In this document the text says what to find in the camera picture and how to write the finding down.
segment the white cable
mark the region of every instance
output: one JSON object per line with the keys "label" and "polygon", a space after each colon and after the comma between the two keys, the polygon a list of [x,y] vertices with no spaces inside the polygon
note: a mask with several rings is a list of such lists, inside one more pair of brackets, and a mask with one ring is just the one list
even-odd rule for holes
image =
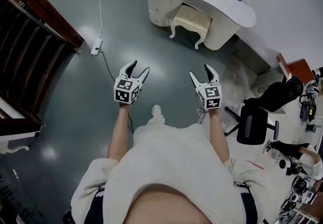
{"label": "white cable", "polygon": [[101,0],[99,0],[99,5],[100,5],[100,19],[101,19],[101,31],[100,31],[100,39],[102,37],[102,12],[101,12]]}

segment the white wall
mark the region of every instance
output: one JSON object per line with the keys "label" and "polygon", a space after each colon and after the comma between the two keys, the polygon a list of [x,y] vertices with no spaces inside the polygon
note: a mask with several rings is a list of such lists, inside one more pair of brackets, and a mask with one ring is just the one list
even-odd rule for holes
{"label": "white wall", "polygon": [[323,65],[323,0],[247,0],[256,25],[238,35],[271,66],[281,52],[290,63],[305,58],[312,69]]}

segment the white t-shirt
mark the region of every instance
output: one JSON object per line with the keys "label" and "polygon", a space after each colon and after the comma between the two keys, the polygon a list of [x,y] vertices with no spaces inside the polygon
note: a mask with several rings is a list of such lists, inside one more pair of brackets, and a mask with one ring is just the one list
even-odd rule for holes
{"label": "white t-shirt", "polygon": [[262,170],[245,160],[221,163],[200,124],[185,129],[143,126],[134,133],[134,147],[118,163],[96,159],[75,191],[71,207],[76,224],[83,224],[99,186],[105,184],[104,224],[122,224],[138,195],[151,184],[183,193],[211,223],[245,223],[236,182],[246,182],[254,197],[258,223],[268,203]]}
{"label": "white t-shirt", "polygon": [[[309,144],[307,149],[316,153],[314,147],[311,144]],[[304,153],[299,158],[299,161],[302,163],[303,169],[309,176],[311,176],[316,180],[320,180],[323,178],[322,160],[320,160],[318,163],[315,164],[315,160],[311,156]]]}

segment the staircase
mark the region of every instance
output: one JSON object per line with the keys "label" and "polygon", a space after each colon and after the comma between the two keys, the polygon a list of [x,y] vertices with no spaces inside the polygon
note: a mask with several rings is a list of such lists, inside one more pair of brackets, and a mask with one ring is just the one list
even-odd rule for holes
{"label": "staircase", "polygon": [[40,107],[63,60],[74,53],[60,36],[11,0],[0,0],[0,96],[41,124]]}

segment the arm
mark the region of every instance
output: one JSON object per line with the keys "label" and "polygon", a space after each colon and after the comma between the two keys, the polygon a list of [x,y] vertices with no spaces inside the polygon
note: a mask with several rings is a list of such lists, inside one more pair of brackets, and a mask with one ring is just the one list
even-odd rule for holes
{"label": "arm", "polygon": [[121,105],[113,129],[112,140],[107,149],[107,158],[120,161],[127,153],[129,105]]}
{"label": "arm", "polygon": [[315,160],[315,164],[319,163],[321,161],[321,157],[317,153],[315,153],[313,151],[310,151],[310,150],[308,150],[308,149],[306,149],[304,147],[301,147],[299,149],[299,152],[309,155],[312,159]]}
{"label": "arm", "polygon": [[219,111],[210,109],[208,112],[210,117],[210,142],[221,162],[224,163],[230,159],[230,153],[227,139],[223,133]]}

